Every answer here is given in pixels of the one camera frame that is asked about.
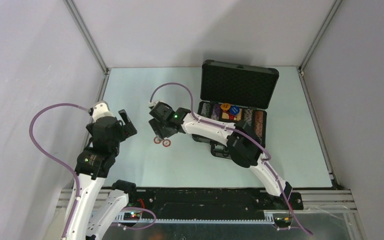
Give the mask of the purple chip stack row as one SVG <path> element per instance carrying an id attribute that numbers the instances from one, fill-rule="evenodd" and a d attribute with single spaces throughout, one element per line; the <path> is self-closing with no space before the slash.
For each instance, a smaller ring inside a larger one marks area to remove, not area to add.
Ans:
<path id="1" fill-rule="evenodd" d="M 219 120 L 219 118 L 220 118 L 220 115 L 221 115 L 221 105 L 220 104 L 214 104 L 213 106 L 212 106 L 212 112 L 211 112 L 211 116 L 210 116 L 210 118 L 212 119 L 212 120 L 216 120 L 216 121 L 218 121 Z"/>

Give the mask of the dark orange chip stack row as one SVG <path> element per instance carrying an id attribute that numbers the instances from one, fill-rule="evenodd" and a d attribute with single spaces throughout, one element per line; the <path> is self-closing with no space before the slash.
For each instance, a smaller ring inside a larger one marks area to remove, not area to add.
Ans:
<path id="1" fill-rule="evenodd" d="M 259 140 L 263 141 L 263 130 L 264 130 L 264 112 L 255 111 L 254 113 L 254 132 Z"/>

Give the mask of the blue round dealer button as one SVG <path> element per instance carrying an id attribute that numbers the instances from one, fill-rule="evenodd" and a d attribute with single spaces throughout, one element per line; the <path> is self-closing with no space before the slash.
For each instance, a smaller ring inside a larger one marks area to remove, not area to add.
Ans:
<path id="1" fill-rule="evenodd" d="M 231 115 L 237 116 L 241 112 L 241 109 L 235 105 L 231 105 L 228 111 Z"/>

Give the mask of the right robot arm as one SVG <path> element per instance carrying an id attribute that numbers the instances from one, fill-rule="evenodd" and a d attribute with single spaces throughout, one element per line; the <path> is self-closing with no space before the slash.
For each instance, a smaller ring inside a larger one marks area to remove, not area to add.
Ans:
<path id="1" fill-rule="evenodd" d="M 257 136 L 244 121 L 222 122 L 203 117 L 186 108 L 174 110 L 163 101 L 149 103 L 149 124 L 159 142 L 182 133 L 197 135 L 227 147 L 231 160 L 250 169 L 271 196 L 271 204 L 284 209 L 291 202 L 291 185 L 271 165 L 271 155 L 257 141 Z"/>

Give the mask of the red Texas Hold'em card deck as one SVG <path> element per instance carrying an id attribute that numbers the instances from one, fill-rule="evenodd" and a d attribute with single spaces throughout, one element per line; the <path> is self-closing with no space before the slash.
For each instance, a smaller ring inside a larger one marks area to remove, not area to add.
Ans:
<path id="1" fill-rule="evenodd" d="M 229 111 L 223 111 L 221 113 L 221 119 L 222 120 L 229 120 L 229 121 L 240 121 L 243 116 L 243 111 L 240 109 L 237 114 L 232 114 Z"/>

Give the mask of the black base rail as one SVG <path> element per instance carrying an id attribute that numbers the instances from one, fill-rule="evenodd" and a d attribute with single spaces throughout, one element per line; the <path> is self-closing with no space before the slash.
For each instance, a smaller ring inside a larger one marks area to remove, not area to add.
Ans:
<path id="1" fill-rule="evenodd" d="M 264 188 L 140 187 L 130 207 L 143 207 L 159 221 L 264 220 L 269 211 L 303 210 L 298 192 L 272 196 Z"/>

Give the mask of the red poker chip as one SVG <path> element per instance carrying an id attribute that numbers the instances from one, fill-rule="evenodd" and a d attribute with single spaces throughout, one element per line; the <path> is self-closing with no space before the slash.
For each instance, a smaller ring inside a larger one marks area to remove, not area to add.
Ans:
<path id="1" fill-rule="evenodd" d="M 156 136 L 156 137 L 153 139 L 153 142 L 154 142 L 155 144 L 160 144 L 160 143 L 162 142 L 162 140 Z"/>
<path id="2" fill-rule="evenodd" d="M 171 146 L 171 141 L 170 141 L 169 139 L 164 139 L 164 140 L 162 141 L 162 145 L 163 145 L 164 147 L 170 147 L 170 146 Z"/>

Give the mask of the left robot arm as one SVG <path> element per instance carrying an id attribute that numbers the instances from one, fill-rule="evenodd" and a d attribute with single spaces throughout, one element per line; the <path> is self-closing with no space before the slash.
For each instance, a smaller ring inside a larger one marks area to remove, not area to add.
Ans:
<path id="1" fill-rule="evenodd" d="M 77 157 L 75 173 L 79 183 L 69 200 L 68 227 L 64 240 L 101 239 L 123 208 L 133 208 L 138 202 L 136 184 L 117 180 L 111 186 L 106 202 L 98 212 L 92 211 L 99 192 L 120 153 L 120 143 L 137 134 L 124 109 L 119 110 L 121 119 L 110 111 L 93 110 L 93 122 L 86 126 L 90 134 L 87 145 Z"/>

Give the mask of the black poker set case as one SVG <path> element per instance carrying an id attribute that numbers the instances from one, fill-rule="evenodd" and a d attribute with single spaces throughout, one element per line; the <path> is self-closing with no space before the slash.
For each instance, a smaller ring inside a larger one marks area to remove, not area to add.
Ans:
<path id="1" fill-rule="evenodd" d="M 208 59 L 202 64 L 200 103 L 197 113 L 200 115 L 202 104 L 210 103 L 212 108 L 214 104 L 228 103 L 231 106 L 237 106 L 242 110 L 242 119 L 244 121 L 244 110 L 252 109 L 252 125 L 249 125 L 254 131 L 255 111 L 263 111 L 263 139 L 257 137 L 263 147 L 266 146 L 266 127 L 267 127 L 267 108 L 269 107 L 280 73 L 272 67 L 260 67 L 253 65 L 244 65 L 216 61 Z M 237 123 L 239 121 L 221 119 L 223 110 L 221 109 L 218 121 L 226 123 Z"/>

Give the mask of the blue orange chip stack row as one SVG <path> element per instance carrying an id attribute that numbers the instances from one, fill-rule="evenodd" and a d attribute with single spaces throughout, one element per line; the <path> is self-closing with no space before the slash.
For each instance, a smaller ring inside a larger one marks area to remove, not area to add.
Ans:
<path id="1" fill-rule="evenodd" d="M 252 125 L 253 122 L 253 110 L 252 109 L 245 109 L 244 110 L 244 115 L 243 115 L 243 120 L 248 123 L 249 125 Z"/>

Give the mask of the green chip stack row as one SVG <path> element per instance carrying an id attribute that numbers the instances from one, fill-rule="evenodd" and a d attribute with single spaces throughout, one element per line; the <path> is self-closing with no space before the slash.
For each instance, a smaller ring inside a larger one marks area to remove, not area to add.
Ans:
<path id="1" fill-rule="evenodd" d="M 211 104 L 208 102 L 204 102 L 202 104 L 200 115 L 208 118 L 210 116 L 210 111 L 211 111 Z"/>

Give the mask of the orange round button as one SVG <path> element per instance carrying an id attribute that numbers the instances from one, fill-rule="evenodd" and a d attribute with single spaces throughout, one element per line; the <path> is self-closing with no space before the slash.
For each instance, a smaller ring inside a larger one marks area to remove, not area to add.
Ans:
<path id="1" fill-rule="evenodd" d="M 231 108 L 231 104 L 229 103 L 223 103 L 220 105 L 220 108 L 223 110 L 223 111 L 228 111 L 230 108 Z"/>

